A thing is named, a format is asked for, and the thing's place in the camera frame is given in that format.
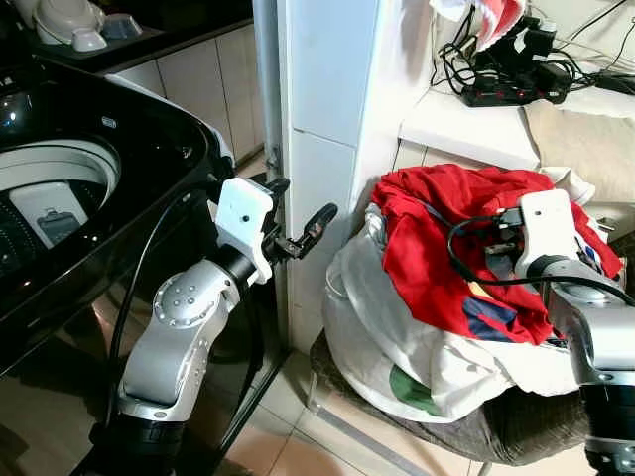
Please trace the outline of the black top-load washing machine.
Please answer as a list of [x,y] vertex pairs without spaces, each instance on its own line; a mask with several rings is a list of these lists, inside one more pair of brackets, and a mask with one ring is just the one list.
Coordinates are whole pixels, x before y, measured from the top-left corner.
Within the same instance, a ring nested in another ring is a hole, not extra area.
[[[0,476],[72,476],[168,278],[216,254],[225,141],[167,100],[0,46]],[[174,476],[225,461],[268,343],[253,285],[210,345]]]

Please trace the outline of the brown-grey cushioned stool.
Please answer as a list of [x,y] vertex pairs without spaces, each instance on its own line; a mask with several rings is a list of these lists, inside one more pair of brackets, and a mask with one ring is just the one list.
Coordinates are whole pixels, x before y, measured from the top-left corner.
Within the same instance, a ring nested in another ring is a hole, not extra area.
[[309,359],[317,376],[330,381],[334,393],[350,400],[356,409],[418,440],[475,461],[526,466],[582,445],[589,435],[583,396],[577,391],[543,396],[511,387],[458,421],[425,424],[390,416],[361,398],[335,366],[323,332],[310,348]]

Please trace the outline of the grey-blue bowl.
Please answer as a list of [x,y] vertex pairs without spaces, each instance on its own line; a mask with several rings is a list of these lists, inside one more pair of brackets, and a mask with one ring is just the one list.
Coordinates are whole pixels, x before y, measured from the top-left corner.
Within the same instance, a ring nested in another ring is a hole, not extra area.
[[126,41],[144,36],[144,27],[131,14],[114,13],[101,19],[101,36],[107,41]]

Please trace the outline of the silver metal door frame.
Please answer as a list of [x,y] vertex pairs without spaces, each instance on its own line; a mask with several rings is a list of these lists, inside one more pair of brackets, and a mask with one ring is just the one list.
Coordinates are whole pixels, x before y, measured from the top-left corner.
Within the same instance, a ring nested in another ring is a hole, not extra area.
[[[251,0],[255,50],[257,50],[257,77],[260,86],[260,108],[263,118],[263,153],[266,159],[267,179],[285,176],[282,167],[282,98],[280,86],[280,41],[278,41],[278,0]],[[286,230],[285,196],[277,196],[273,222],[278,231]],[[277,321],[283,349],[291,348],[289,325],[289,290],[286,266],[274,267],[274,290],[277,295]]]

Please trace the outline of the black charger block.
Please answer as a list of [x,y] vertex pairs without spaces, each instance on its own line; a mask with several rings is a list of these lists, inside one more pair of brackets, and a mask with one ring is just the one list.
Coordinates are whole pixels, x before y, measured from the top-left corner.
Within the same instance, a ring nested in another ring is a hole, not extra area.
[[522,60],[548,60],[549,55],[553,53],[557,24],[552,20],[526,15],[518,22],[518,26],[523,27],[520,58]]

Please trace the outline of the beige folded towel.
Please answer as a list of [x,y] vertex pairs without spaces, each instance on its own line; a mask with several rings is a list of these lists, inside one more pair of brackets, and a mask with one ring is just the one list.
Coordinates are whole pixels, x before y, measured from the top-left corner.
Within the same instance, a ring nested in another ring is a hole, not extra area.
[[576,203],[635,203],[635,119],[575,112],[543,99],[522,112],[537,169],[565,180]]

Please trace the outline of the red and white cloth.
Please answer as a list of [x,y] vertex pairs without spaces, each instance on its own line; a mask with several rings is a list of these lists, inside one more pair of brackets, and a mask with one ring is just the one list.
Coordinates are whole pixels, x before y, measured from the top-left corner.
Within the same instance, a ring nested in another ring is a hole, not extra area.
[[453,22],[461,22],[468,6],[481,19],[476,35],[476,50],[489,49],[507,35],[527,10],[527,0],[428,0],[433,12]]

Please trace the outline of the red garment with blue patches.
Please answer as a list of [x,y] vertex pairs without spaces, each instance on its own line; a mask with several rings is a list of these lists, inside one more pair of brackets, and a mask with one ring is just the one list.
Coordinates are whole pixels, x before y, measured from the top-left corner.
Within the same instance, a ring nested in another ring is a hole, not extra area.
[[473,217],[512,208],[522,195],[554,189],[544,174],[428,165],[382,176],[371,200],[386,221],[382,268],[417,321],[472,339],[545,343],[548,309],[522,285],[495,286],[484,246],[490,225]]

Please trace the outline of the black power strip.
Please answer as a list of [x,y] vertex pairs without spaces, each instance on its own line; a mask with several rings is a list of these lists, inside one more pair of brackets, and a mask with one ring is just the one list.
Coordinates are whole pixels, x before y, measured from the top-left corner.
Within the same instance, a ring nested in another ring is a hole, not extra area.
[[569,92],[567,83],[517,82],[504,78],[478,77],[465,85],[459,99],[467,107],[522,107],[539,99],[560,104]]

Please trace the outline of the white cabinet with dark top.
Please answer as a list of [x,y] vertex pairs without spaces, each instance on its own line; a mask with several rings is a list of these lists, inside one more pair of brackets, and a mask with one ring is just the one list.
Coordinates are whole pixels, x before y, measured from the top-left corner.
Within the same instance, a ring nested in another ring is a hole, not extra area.
[[263,118],[251,0],[89,0],[105,15],[131,14],[144,36],[77,52],[45,45],[29,14],[38,0],[8,0],[29,46],[63,66],[117,75],[177,104],[221,133],[237,164],[263,153]]

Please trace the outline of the white cloth with green patch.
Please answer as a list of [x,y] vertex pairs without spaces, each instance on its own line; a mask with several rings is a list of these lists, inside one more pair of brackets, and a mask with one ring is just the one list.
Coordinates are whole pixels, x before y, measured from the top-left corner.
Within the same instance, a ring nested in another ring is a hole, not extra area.
[[509,387],[574,393],[564,346],[495,343],[412,317],[382,268],[384,217],[372,205],[326,271],[323,330],[341,376],[372,407],[430,424],[466,417]]

